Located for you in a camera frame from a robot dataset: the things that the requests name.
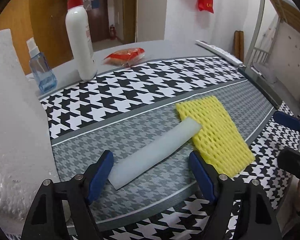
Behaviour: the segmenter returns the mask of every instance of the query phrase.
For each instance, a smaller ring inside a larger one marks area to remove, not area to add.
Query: metal screw
[[[220,175],[219,175],[219,179],[221,179],[221,180],[227,180],[227,179],[228,179],[228,176],[225,175],[225,174],[220,174]]]
[[[258,186],[260,184],[260,182],[256,179],[253,179],[252,184],[255,185],[255,186]]]
[[[82,178],[83,178],[83,174],[81,174],[81,173],[74,176],[75,180],[80,180]]]
[[[50,184],[50,180],[49,179],[44,180],[43,185],[48,186],[49,184]]]

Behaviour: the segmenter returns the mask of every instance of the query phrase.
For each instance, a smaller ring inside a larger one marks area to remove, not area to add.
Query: wooden cabinet
[[[34,37],[39,50],[54,68],[71,60],[66,33],[67,0],[11,0],[0,14],[0,30],[10,29],[13,45],[25,74],[29,68],[26,41]]]

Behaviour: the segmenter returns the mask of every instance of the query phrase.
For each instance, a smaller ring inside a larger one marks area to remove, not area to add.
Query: white stripe
[[[65,139],[65,140],[63,140],[63,141],[61,141],[61,142],[55,143],[55,144],[53,144],[52,146],[56,146],[56,145],[58,145],[58,144],[60,144],[60,143],[64,143],[64,142],[66,142],[66,141],[68,141],[68,140],[71,140],[71,139],[77,138],[78,136],[81,136],[81,135],[84,135],[84,134],[87,134],[87,133],[90,133],[90,132],[93,132],[93,131],[99,130],[99,129],[101,129],[101,128],[104,128],[104,127],[107,127],[107,126],[109,126],[109,125],[112,125],[112,124],[115,124],[115,123],[118,123],[118,122],[121,122],[121,121],[124,121],[124,120],[130,119],[130,118],[132,118],[132,117],[135,117],[135,116],[138,116],[138,115],[140,115],[140,114],[144,114],[144,113],[147,113],[147,112],[150,112],[150,111],[153,111],[153,110],[159,109],[159,108],[161,108],[161,107],[164,107],[164,106],[168,106],[168,105],[171,105],[171,104],[177,103],[177,102],[179,102],[179,101],[184,101],[184,100],[186,100],[186,99],[189,99],[189,98],[191,98],[191,97],[194,97],[194,96],[197,96],[197,95],[206,94],[206,93],[209,93],[209,92],[212,92],[212,91],[215,91],[215,90],[221,89],[221,88],[226,88],[226,87],[233,86],[233,85],[236,85],[236,84],[239,84],[239,83],[242,83],[242,82],[246,82],[246,81],[248,81],[248,80],[243,80],[243,81],[240,81],[240,82],[237,82],[237,83],[233,83],[233,84],[230,84],[230,85],[226,85],[226,86],[224,86],[224,87],[219,87],[219,88],[216,88],[216,89],[213,89],[213,90],[209,90],[209,91],[206,91],[206,92],[203,92],[203,93],[194,94],[194,95],[192,95],[192,96],[189,96],[189,97],[187,97],[187,98],[183,98],[183,99],[180,99],[180,100],[177,100],[177,101],[174,101],[174,102],[171,102],[171,103],[165,104],[165,105],[163,105],[163,106],[158,106],[158,107],[156,107],[156,108],[153,108],[153,109],[150,109],[150,110],[147,110],[147,111],[141,112],[141,113],[139,113],[139,114],[135,114],[135,115],[132,115],[132,116],[126,117],[126,118],[124,118],[124,119],[121,119],[121,120],[118,120],[118,121],[115,121],[115,122],[112,122],[112,123],[106,124],[106,125],[104,125],[104,126],[100,126],[100,127],[98,127],[98,128],[95,128],[95,129],[93,129],[93,130],[90,130],[90,131],[87,131],[87,132],[84,132],[84,133],[78,134],[78,135],[76,135],[76,136],[70,137],[70,138],[68,138],[68,139]]]
[[[269,111],[269,113],[266,115],[266,117],[262,120],[262,122],[257,126],[257,128],[255,128],[253,130],[253,132],[248,136],[248,138],[246,138],[244,141],[246,142],[247,140],[249,140],[249,138],[254,134],[254,132],[262,125],[262,123],[265,121],[265,119],[269,116],[269,114],[271,113],[271,111],[274,109],[274,107],[271,108],[271,110]]]

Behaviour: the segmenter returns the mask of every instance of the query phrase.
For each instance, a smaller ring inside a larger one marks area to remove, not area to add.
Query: houndstooth tablecloth
[[[104,150],[115,162],[177,125],[177,101],[215,95],[229,112],[256,161],[238,177],[260,180],[276,209],[290,174],[277,168],[284,146],[298,149],[299,134],[276,124],[274,109],[237,69],[220,57],[156,60],[103,73],[41,100],[61,181],[97,161]],[[285,104],[282,110],[292,114]],[[106,239],[189,239],[202,232],[212,210],[189,171],[190,142],[116,191],[106,184],[90,207]],[[234,203],[226,238],[240,203]]]

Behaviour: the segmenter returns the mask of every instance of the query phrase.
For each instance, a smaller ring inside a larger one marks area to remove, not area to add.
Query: gray houndstooth fabric
[[[254,131],[272,108],[248,81],[195,95],[187,100],[209,95],[217,96],[223,103],[243,138]],[[115,162],[118,162],[179,123],[175,104],[171,103],[55,145],[52,150],[59,177],[63,181],[83,173],[104,150],[112,151]],[[187,142],[169,158],[119,190],[107,182],[99,201],[90,206],[96,220],[117,217],[146,207],[189,185],[194,181],[188,167],[192,150],[192,144]]]

